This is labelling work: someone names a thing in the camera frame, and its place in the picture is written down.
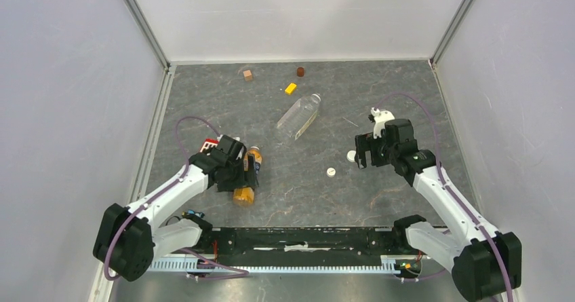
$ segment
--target small bottle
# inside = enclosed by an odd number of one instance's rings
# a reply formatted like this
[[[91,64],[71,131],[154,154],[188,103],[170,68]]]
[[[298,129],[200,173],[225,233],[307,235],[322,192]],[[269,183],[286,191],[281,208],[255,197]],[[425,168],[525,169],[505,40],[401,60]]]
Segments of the small bottle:
[[[296,141],[317,116],[321,98],[318,94],[304,96],[277,122],[276,130],[279,139],[285,143]]]
[[[256,176],[260,174],[260,168],[262,167],[262,154],[260,154],[260,149],[258,147],[252,147],[247,150],[245,156],[243,157],[243,170],[247,171],[248,161],[247,157],[249,155],[254,156],[254,169],[256,171]],[[254,203],[255,193],[250,187],[240,188],[234,190],[233,201],[240,206],[249,206]]]

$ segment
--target gray countertop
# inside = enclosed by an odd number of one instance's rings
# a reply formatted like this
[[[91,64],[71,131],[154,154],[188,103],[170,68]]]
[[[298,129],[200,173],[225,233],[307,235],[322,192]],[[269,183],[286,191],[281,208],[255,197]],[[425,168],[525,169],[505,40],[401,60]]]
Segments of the gray countertop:
[[[304,67],[303,78],[296,68]],[[251,70],[253,81],[242,71]],[[287,95],[290,82],[297,90]],[[185,115],[207,118],[222,133],[238,136],[263,155],[260,187],[250,207],[232,203],[231,193],[215,187],[191,199],[182,210],[206,213],[214,226],[387,226],[403,216],[420,214],[432,224],[443,222],[390,166],[359,170],[346,154],[354,136],[373,130],[370,107],[385,94],[402,91],[420,98],[434,115],[441,139],[443,165],[459,190],[472,202],[466,170],[457,147],[439,88],[426,61],[301,62],[209,64],[176,69],[148,192],[183,165],[173,135]],[[275,124],[294,102],[321,95],[317,119],[294,143],[273,136]],[[382,108],[395,117],[411,119],[420,148],[433,150],[433,132],[424,113],[406,98],[392,98]],[[213,132],[197,121],[181,127],[184,146],[196,152]],[[336,175],[326,175],[335,168]]]

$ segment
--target white enclosure wall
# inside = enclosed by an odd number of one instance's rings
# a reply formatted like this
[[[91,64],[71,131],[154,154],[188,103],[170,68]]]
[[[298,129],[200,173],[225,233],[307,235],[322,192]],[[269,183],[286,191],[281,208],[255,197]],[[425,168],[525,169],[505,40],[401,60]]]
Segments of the white enclosure wall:
[[[522,301],[571,301],[575,0],[476,0],[439,80],[485,215],[523,243]]]
[[[183,62],[429,58],[462,0],[138,0]]]
[[[163,70],[123,0],[0,0],[0,301],[86,301]]]

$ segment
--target white bottle cap on floor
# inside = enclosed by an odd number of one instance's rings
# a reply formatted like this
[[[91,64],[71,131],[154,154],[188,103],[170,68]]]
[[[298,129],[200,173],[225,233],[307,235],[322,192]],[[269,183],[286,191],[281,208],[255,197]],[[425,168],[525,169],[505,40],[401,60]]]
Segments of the white bottle cap on floor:
[[[350,162],[355,162],[355,151],[347,152],[347,160]]]

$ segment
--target orange juice bottle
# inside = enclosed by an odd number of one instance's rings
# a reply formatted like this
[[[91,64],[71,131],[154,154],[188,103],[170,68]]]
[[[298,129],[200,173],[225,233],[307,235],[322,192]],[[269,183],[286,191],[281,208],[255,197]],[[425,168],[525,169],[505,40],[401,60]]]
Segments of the orange juice bottle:
[[[258,176],[260,168],[262,167],[262,154],[260,154],[260,149],[254,146],[247,150],[247,153],[245,153],[245,156],[243,157],[243,170],[245,171],[248,169],[247,157],[249,155],[254,156],[254,168],[256,169],[256,176]],[[233,201],[240,206],[249,206],[254,203],[254,197],[254,190],[250,187],[245,187],[234,190]]]

